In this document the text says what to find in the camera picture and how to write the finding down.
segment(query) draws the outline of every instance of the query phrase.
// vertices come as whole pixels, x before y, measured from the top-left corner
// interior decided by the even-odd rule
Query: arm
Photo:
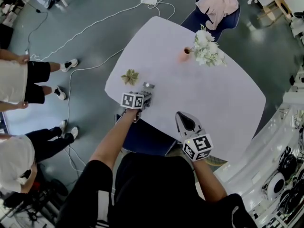
[[[127,110],[118,123],[100,142],[91,156],[90,161],[101,161],[113,170],[116,158],[123,146],[124,140],[137,112],[138,110]]]
[[[6,112],[10,110],[16,110],[16,109],[25,109],[28,107],[27,102],[19,102],[18,104],[12,104],[4,101],[0,101],[0,112]]]
[[[20,64],[25,64],[29,60],[28,55],[18,56],[15,53],[12,53],[5,49],[0,49],[0,59],[6,61],[17,61]]]
[[[224,187],[204,160],[195,161],[192,164],[206,201],[217,202],[227,196]]]
[[[10,135],[10,134],[0,133],[0,139],[3,139],[3,140],[7,140],[7,139],[9,139],[12,136],[13,135]]]
[[[32,173],[28,177],[26,183],[21,185],[21,193],[28,193],[34,184],[34,181],[35,181],[35,178],[36,178],[37,172],[38,172],[37,164],[35,161],[34,161],[33,165],[31,166],[31,171],[32,171]]]
[[[8,50],[5,50],[5,49],[0,49],[0,59],[2,60],[6,60],[6,61],[17,61],[19,58],[18,55],[8,51]]]

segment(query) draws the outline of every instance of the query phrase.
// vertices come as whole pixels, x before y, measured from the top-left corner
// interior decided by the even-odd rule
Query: orange vase
[[[185,47],[178,56],[178,61],[179,62],[185,62],[189,59],[190,57],[190,48],[189,47]]]

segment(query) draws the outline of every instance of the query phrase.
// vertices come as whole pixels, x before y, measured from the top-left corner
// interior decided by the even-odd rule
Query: small plant
[[[122,79],[124,81],[124,84],[130,84],[134,86],[134,84],[138,80],[138,74],[134,71],[134,69],[129,69],[125,75],[122,75]]]

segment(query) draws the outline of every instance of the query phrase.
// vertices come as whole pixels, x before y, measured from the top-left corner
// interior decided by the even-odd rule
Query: gray floor
[[[64,11],[54,7],[49,11],[47,21],[31,37],[31,54],[42,57],[63,45],[69,38],[96,20],[103,19],[118,11],[135,6],[140,0],[66,0],[69,4]],[[195,0],[165,0],[176,8],[171,21],[182,23],[195,8]],[[43,9],[35,1],[32,5]],[[229,54],[254,79],[264,92],[267,103],[260,127],[272,116],[282,101],[283,93],[288,90],[288,79],[295,74],[300,65],[303,46],[292,37],[284,19],[271,27],[257,22],[260,8],[247,5],[247,0],[239,0],[241,18],[236,29],[227,30],[219,40],[222,50]],[[167,18],[172,13],[169,5],[160,5],[161,17]],[[76,37],[62,50],[53,54],[49,60],[64,62],[78,58],[78,68],[88,68],[101,64],[110,55],[124,48],[137,30],[152,16],[155,9],[146,6],[122,13],[89,28]],[[15,22],[15,31],[10,50],[23,54],[27,47],[29,32],[39,24],[44,14],[37,14],[29,5],[25,6]],[[102,137],[114,124],[114,113],[119,105],[104,92],[106,80],[111,73],[118,56],[102,67],[94,70],[77,72],[73,75],[70,127],[80,127],[80,137],[72,145],[84,162],[98,145]],[[59,85],[67,92],[69,73],[55,72],[51,75],[50,86]],[[31,105],[26,110],[7,112],[9,130],[12,134],[23,134],[41,128],[51,128],[67,118],[67,101],[60,101],[56,96],[47,97],[44,105]],[[71,154],[79,169],[83,165]],[[64,184],[72,182],[76,172],[71,168],[68,156],[61,152],[44,162],[45,171]]]

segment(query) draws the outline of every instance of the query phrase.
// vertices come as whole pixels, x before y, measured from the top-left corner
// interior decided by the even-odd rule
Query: pink cloth
[[[202,13],[207,13],[211,21],[206,27],[215,30],[222,19],[238,9],[237,0],[199,0],[195,3]]]

